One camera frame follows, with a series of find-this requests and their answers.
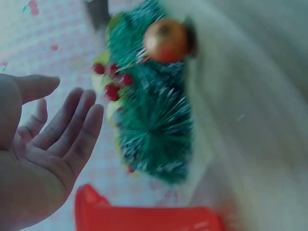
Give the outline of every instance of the green tinsel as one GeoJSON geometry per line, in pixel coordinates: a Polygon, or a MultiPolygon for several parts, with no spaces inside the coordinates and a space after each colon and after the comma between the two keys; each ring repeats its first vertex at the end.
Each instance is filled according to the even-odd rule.
{"type": "MultiPolygon", "coordinates": [[[[111,61],[119,67],[135,62],[144,33],[165,16],[157,0],[146,0],[123,14],[109,34],[111,61]]],[[[124,161],[169,184],[186,179],[192,156],[193,120],[184,96],[183,69],[183,62],[166,65],[151,60],[125,69],[134,84],[115,118],[124,161]]]]}
{"type": "Polygon", "coordinates": [[[191,108],[180,91],[139,87],[118,114],[124,161],[169,184],[183,182],[191,158],[191,108]]]}

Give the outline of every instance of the hand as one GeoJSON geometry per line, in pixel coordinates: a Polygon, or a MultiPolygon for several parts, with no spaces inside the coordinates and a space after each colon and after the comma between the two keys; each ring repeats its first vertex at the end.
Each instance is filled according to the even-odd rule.
{"type": "Polygon", "coordinates": [[[103,107],[91,90],[75,89],[47,121],[46,100],[56,77],[0,75],[0,230],[34,225],[70,195],[102,126],[103,107]],[[37,100],[29,121],[18,127],[22,105],[37,100]]]}

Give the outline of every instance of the gold ornament ball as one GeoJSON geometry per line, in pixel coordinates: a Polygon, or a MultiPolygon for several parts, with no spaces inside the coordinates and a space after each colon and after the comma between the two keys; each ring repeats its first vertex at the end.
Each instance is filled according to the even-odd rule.
{"type": "Polygon", "coordinates": [[[179,62],[190,50],[187,28],[168,18],[150,25],[143,43],[147,56],[160,63],[179,62]]]}

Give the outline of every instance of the pink patterned tablecloth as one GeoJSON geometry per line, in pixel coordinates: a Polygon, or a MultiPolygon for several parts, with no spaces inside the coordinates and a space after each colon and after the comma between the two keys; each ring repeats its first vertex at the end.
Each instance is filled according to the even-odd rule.
{"type": "MultiPolygon", "coordinates": [[[[109,0],[110,13],[131,9],[141,0],[109,0]]],[[[97,52],[87,31],[81,0],[6,0],[0,3],[0,72],[12,75],[60,76],[61,84],[47,97],[49,121],[74,87],[92,88],[91,64],[97,52]]],[[[98,102],[106,105],[102,96],[98,102]]],[[[24,106],[21,123],[35,103],[24,106]]],[[[146,175],[127,174],[113,146],[112,128],[103,128],[91,159],[65,205],[27,231],[72,231],[74,196],[91,183],[113,205],[175,206],[176,190],[146,175]]]]}

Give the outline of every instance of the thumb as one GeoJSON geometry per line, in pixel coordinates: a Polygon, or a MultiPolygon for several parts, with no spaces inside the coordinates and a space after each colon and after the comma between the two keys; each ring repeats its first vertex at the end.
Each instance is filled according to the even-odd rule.
{"type": "Polygon", "coordinates": [[[14,77],[13,80],[19,88],[23,104],[50,95],[60,84],[58,77],[39,75],[14,77]]]}

